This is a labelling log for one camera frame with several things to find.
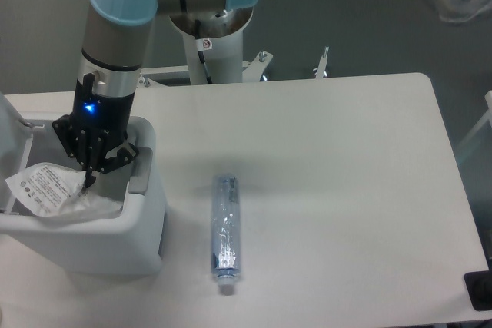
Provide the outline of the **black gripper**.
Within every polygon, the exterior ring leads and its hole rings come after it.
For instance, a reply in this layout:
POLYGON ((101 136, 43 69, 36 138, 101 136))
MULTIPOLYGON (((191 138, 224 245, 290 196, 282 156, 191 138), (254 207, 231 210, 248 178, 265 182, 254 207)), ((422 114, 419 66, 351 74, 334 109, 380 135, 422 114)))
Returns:
POLYGON ((93 73, 86 74, 82 82, 78 81, 72 113, 62 115, 52 123, 66 154, 85 172, 84 190, 95 183, 95 171, 108 174, 130 164, 139 155, 139 150, 125 140, 135 93, 119 98, 107 97, 94 93, 94 84, 93 73), (90 147, 88 133, 95 137, 107 134, 108 137, 98 137, 90 147), (107 138, 121 144, 110 149, 107 138))

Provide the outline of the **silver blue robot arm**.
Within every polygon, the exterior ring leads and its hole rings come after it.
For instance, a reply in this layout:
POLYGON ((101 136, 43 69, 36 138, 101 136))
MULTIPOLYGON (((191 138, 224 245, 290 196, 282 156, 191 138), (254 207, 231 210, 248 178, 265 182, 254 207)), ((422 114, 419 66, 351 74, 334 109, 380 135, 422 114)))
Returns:
POLYGON ((258 0, 89 0, 71 113, 55 133, 90 187, 96 174, 130 164, 139 154, 127 126, 157 14, 167 15, 195 41, 234 34, 251 19, 258 0))

